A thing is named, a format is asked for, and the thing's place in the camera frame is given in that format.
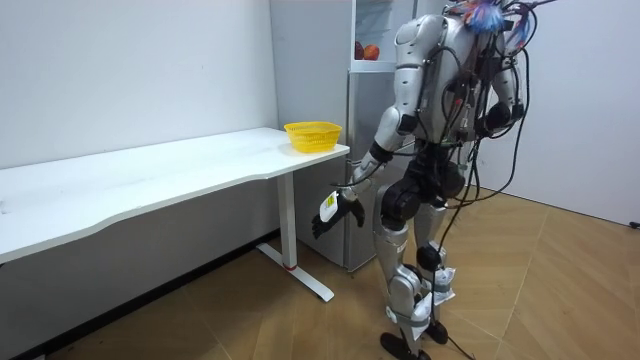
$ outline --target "white desk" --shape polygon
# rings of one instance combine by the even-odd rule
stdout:
[[[329,301],[331,290],[297,267],[292,171],[348,152],[336,145],[303,154],[285,132],[259,128],[0,170],[0,264],[123,219],[277,176],[283,254],[266,244],[258,248]]]

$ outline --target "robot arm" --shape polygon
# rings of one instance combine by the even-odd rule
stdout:
[[[371,148],[354,170],[349,184],[334,191],[320,205],[312,220],[313,235],[318,238],[351,212],[364,224],[364,209],[358,194],[368,190],[373,181],[402,147],[405,138],[418,126],[416,109],[422,100],[424,73],[431,51],[438,45],[445,24],[441,16],[423,16],[403,25],[396,35],[397,69],[395,103],[383,114]]]
[[[476,133],[487,137],[513,126],[524,115],[522,91],[516,64],[507,58],[501,64],[491,82],[491,87],[498,95],[498,102],[491,107],[487,116],[478,120]]]

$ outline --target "humanoid robot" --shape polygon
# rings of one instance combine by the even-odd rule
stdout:
[[[440,344],[449,339],[436,306],[443,297],[436,298],[450,290],[451,274],[446,251],[435,237],[450,208],[447,201],[461,193],[466,182],[464,166],[452,158],[456,152],[460,158],[465,147],[471,151],[464,158],[477,156],[480,140],[509,131],[526,115],[516,68],[516,53],[526,43],[515,49],[506,46],[525,20],[523,16],[514,24],[502,15],[528,15],[546,2],[458,1],[442,15],[425,15],[403,25],[395,38],[395,103],[382,114],[373,144],[350,182],[333,192],[312,220],[316,238],[348,213],[362,226],[365,210],[358,195],[372,186],[394,155],[401,155],[396,151],[405,138],[415,136],[404,177],[379,188],[373,210],[376,255],[388,287],[387,316],[400,328],[400,337],[385,333],[380,341],[398,359],[429,359],[420,346],[422,333]],[[470,21],[469,8],[482,4],[499,13],[500,23]],[[487,111],[491,88],[498,102]],[[458,207],[471,203],[466,200],[468,189]],[[418,268],[403,264],[411,219]]]

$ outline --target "yellow basket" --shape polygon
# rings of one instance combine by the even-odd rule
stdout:
[[[321,152],[333,149],[342,127],[329,122],[302,122],[284,126],[293,147],[300,152]]]

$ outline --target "table leg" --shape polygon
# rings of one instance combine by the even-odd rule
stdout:
[[[278,177],[278,207],[280,209],[280,238],[282,254],[267,244],[258,245],[258,250],[269,256],[295,276],[325,302],[333,298],[333,292],[321,282],[298,267],[296,253],[296,215],[293,198],[293,173]]]

